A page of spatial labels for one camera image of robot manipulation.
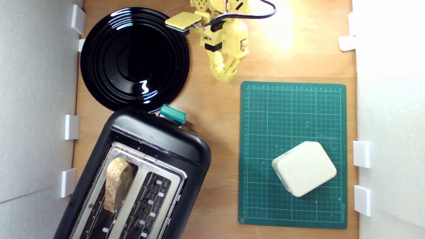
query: white block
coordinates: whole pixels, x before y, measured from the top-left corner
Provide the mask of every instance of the white block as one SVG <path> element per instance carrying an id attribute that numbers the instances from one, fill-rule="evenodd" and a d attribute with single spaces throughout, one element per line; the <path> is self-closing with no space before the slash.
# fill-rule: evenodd
<path id="1" fill-rule="evenodd" d="M 275 158 L 272 167 L 285 188 L 301 197 L 337 175 L 337 169 L 318 142 L 303 142 Z"/>
<path id="2" fill-rule="evenodd" d="M 354 186 L 354 210 L 365 216 L 371 216 L 371 190 Z"/>
<path id="3" fill-rule="evenodd" d="M 64 198 L 74 192 L 75 180 L 77 178 L 76 176 L 77 170 L 75 168 L 62 172 L 62 186 L 60 191 L 60 197 Z"/>
<path id="4" fill-rule="evenodd" d="M 72 8 L 71 27 L 80 35 L 84 35 L 85 12 L 77 4 L 74 4 Z"/>
<path id="5" fill-rule="evenodd" d="M 354 50 L 357 47 L 357 39 L 353 36 L 342 36 L 338 39 L 342 51 Z"/>
<path id="6" fill-rule="evenodd" d="M 353 141 L 353 162 L 355 166 L 370 168 L 369 142 Z"/>
<path id="7" fill-rule="evenodd" d="M 65 140 L 79 139 L 79 116 L 65 116 Z"/>
<path id="8" fill-rule="evenodd" d="M 78 52 L 81 52 L 82 51 L 82 46 L 84 45 L 84 42 L 85 42 L 85 38 L 84 39 L 80 39 L 78 41 Z"/>

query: grid lines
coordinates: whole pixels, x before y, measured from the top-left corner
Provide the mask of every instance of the grid lines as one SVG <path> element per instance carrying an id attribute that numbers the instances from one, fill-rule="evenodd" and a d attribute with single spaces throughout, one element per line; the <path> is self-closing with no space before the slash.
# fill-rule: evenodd
<path id="1" fill-rule="evenodd" d="M 271 162 L 304 141 L 321 143 L 337 175 L 301 198 Z M 346 228 L 346 89 L 344 85 L 243 82 L 239 221 L 245 224 Z"/>

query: black cable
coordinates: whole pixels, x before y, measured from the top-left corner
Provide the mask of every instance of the black cable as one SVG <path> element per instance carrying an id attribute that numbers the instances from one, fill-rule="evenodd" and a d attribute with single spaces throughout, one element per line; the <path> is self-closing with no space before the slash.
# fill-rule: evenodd
<path id="1" fill-rule="evenodd" d="M 276 6 L 273 3 L 271 3 L 267 0 L 260 0 L 260 1 L 263 2 L 263 3 L 269 4 L 273 8 L 273 11 L 271 13 L 267 14 L 267 15 L 260 15 L 260 16 L 242 15 L 242 14 L 223 14 L 223 15 L 220 15 L 220 16 L 214 18 L 213 20 L 211 20 L 209 23 L 207 23 L 204 26 L 212 25 L 212 24 L 217 23 L 217 22 L 219 22 L 219 21 L 221 21 L 225 18 L 264 19 L 264 18 L 271 17 L 276 13 Z"/>

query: white clip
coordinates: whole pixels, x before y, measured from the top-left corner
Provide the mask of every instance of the white clip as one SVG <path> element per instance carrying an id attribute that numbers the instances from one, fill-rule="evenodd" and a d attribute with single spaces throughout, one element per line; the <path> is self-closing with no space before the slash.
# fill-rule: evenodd
<path id="1" fill-rule="evenodd" d="M 85 42 L 85 38 L 84 39 L 80 39 L 78 41 L 78 52 L 81 52 L 82 51 L 82 46 L 84 45 L 84 42 Z"/>
<path id="2" fill-rule="evenodd" d="M 74 4 L 72 7 L 71 27 L 80 35 L 84 35 L 85 17 L 85 12 L 77 4 Z"/>
<path id="3" fill-rule="evenodd" d="M 79 116 L 65 116 L 65 140 L 79 139 Z"/>
<path id="4" fill-rule="evenodd" d="M 60 197 L 64 198 L 74 192 L 77 170 L 75 168 L 62 172 Z"/>
<path id="5" fill-rule="evenodd" d="M 350 14 L 348 14 L 348 30 L 350 35 L 342 36 L 338 39 L 342 51 L 350 51 L 357 48 L 357 39 L 355 36 L 359 34 L 361 28 L 359 15 L 354 11 L 350 12 Z"/>
<path id="6" fill-rule="evenodd" d="M 354 210 L 365 216 L 371 216 L 371 190 L 354 186 Z"/>
<path id="7" fill-rule="evenodd" d="M 370 146 L 367 141 L 353 141 L 353 163 L 355 166 L 370 168 Z"/>
<path id="8" fill-rule="evenodd" d="M 338 39 L 338 43 L 342 51 L 354 50 L 357 46 L 356 37 L 353 36 L 342 36 Z"/>

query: black plate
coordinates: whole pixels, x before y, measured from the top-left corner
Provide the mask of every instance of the black plate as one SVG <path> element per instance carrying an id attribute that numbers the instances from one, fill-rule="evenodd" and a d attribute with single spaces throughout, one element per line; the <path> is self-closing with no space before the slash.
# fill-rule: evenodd
<path id="1" fill-rule="evenodd" d="M 152 112 L 171 102 L 189 73 L 186 38 L 165 26 L 168 16 L 121 9 L 100 20 L 81 52 L 81 74 L 93 97 L 116 111 Z"/>

